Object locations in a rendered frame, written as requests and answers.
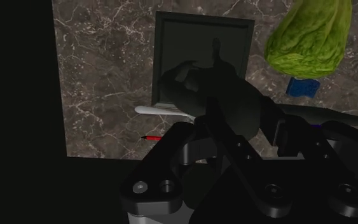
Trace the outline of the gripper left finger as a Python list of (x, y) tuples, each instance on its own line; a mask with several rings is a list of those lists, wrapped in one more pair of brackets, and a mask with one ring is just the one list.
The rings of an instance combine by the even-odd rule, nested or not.
[(205, 126), (173, 124), (122, 182), (123, 210), (137, 216), (178, 211), (183, 203), (184, 166), (216, 155), (217, 146)]

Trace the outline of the dark square tray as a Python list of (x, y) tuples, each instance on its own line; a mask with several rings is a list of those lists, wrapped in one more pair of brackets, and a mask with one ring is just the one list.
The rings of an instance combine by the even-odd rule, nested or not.
[(185, 60), (203, 68), (212, 65), (212, 40), (221, 42), (221, 56), (245, 78), (251, 49), (254, 20), (157, 11), (151, 105), (174, 105), (157, 87), (160, 76)]

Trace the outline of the green lettuce head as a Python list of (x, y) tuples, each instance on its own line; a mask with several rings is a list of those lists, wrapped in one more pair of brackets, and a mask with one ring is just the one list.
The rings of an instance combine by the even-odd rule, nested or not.
[(295, 0), (265, 44), (264, 56), (280, 73), (321, 78), (344, 57), (352, 0)]

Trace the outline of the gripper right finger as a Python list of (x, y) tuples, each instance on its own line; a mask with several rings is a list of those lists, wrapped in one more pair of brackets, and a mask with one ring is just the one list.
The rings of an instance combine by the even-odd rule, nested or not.
[(225, 216), (246, 219), (358, 219), (358, 130), (341, 122), (321, 127), (287, 115), (263, 99), (261, 130), (278, 148), (265, 160), (226, 123), (215, 99), (207, 130), (227, 164), (212, 189)]

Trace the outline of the white spoon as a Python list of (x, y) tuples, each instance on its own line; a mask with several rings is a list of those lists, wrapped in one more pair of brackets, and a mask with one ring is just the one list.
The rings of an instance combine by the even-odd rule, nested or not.
[(137, 106), (135, 107), (135, 112), (142, 115), (172, 115), (172, 116), (185, 116), (187, 118), (190, 118), (192, 120), (195, 119), (194, 116), (191, 116), (189, 114), (180, 112), (180, 111), (169, 111), (166, 109), (160, 109), (160, 108), (154, 108), (154, 107), (148, 107), (148, 106)]

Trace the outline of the blue sponge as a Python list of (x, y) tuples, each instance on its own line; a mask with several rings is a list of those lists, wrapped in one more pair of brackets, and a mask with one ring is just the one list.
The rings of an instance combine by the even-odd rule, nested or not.
[(292, 97), (309, 97), (314, 98), (318, 89), (320, 87), (320, 82), (313, 79), (304, 79), (299, 80), (292, 77), (289, 80), (286, 94)]

